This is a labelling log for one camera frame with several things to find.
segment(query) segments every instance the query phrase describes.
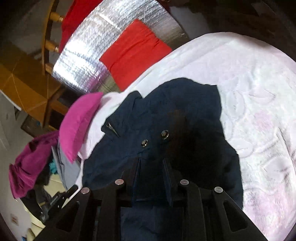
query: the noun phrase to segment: wooden chair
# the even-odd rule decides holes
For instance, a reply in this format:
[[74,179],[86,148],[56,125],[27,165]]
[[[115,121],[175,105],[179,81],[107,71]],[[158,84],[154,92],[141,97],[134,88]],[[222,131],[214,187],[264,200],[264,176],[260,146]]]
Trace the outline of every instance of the wooden chair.
[[[52,75],[53,64],[49,62],[49,52],[59,53],[59,46],[57,43],[50,41],[52,24],[53,22],[62,23],[64,16],[56,13],[59,0],[53,0],[48,10],[48,14],[44,23],[44,31],[41,43],[41,52],[42,52],[42,73],[44,75]],[[54,95],[49,99],[47,105],[47,111],[45,112],[44,124],[43,126],[49,125],[50,116],[53,110],[56,112],[65,115],[68,111],[68,107],[63,105],[58,101],[61,95],[66,90],[65,86],[60,86],[60,88],[54,93]]]

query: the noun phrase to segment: white bedspread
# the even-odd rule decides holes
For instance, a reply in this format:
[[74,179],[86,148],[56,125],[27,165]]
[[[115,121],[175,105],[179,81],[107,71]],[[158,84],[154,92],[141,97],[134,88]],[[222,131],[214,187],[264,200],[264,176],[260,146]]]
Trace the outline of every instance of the white bedspread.
[[105,95],[80,155],[89,157],[104,135],[105,119],[130,92],[145,97],[179,77],[217,85],[225,137],[240,157],[244,212],[269,241],[282,241],[296,221],[295,73],[296,63],[264,42],[233,33],[201,36],[150,67],[124,92]]

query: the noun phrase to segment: wall outlet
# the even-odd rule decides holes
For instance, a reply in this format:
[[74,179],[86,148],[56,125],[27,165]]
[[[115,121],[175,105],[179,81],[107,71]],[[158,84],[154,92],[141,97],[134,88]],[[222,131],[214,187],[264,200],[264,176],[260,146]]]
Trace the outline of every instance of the wall outlet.
[[18,217],[13,214],[10,214],[10,216],[11,216],[11,222],[14,223],[16,226],[18,226]]

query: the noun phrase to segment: teal cloth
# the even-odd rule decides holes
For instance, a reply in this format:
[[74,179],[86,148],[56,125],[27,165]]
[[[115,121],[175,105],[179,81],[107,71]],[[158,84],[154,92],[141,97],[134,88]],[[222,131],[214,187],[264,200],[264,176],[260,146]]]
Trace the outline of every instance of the teal cloth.
[[55,164],[54,158],[52,159],[52,161],[49,164],[49,169],[52,174],[57,174],[57,166]]

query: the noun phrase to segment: zipper pull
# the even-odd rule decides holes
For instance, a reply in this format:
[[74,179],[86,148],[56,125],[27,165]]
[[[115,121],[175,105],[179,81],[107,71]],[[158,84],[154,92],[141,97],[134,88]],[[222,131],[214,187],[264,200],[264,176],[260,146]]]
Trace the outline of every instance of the zipper pull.
[[110,122],[108,122],[108,124],[106,125],[110,130],[112,130],[118,137],[119,135],[117,134],[116,130],[112,127],[112,125],[110,124]]

